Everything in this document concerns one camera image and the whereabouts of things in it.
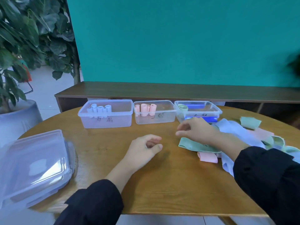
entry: hand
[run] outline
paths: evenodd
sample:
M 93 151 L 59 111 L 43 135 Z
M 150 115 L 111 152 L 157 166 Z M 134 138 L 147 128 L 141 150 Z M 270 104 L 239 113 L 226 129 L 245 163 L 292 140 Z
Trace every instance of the hand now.
M 220 131 L 212 127 L 201 117 L 184 120 L 177 127 L 176 136 L 186 137 L 201 144 L 212 145 Z
M 131 142 L 123 161 L 136 172 L 161 151 L 163 145 L 158 144 L 160 140 L 160 136 L 152 134 L 138 137 Z

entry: left hand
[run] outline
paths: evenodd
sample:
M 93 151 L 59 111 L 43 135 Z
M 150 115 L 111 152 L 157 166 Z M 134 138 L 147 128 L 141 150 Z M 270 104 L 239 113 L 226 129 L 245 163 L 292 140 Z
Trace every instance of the left hand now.
M 160 140 L 160 136 L 152 134 L 138 137 L 131 142 L 123 162 L 136 172 L 162 150 L 163 145 L 159 144 Z

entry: white plant pot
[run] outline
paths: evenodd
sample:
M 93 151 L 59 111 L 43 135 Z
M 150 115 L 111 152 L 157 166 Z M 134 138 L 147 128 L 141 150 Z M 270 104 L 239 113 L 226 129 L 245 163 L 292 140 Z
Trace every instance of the white plant pot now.
M 0 148 L 17 140 L 28 129 L 42 122 L 40 111 L 35 101 L 19 101 L 11 113 L 4 114 L 0 107 Z

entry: plastic lid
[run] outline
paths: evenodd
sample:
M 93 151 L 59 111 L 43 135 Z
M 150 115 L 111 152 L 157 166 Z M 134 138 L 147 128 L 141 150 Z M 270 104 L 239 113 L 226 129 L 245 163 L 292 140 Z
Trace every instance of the plastic lid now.
M 70 180 L 75 152 L 66 146 L 62 131 L 54 130 L 0 149 L 0 215 L 30 207 Z

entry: right hand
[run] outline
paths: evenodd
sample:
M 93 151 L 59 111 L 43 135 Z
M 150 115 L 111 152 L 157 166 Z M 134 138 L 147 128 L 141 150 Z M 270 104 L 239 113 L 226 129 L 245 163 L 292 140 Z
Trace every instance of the right hand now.
M 211 145 L 220 134 L 201 117 L 184 120 L 177 127 L 176 136 L 186 137 L 201 144 Z

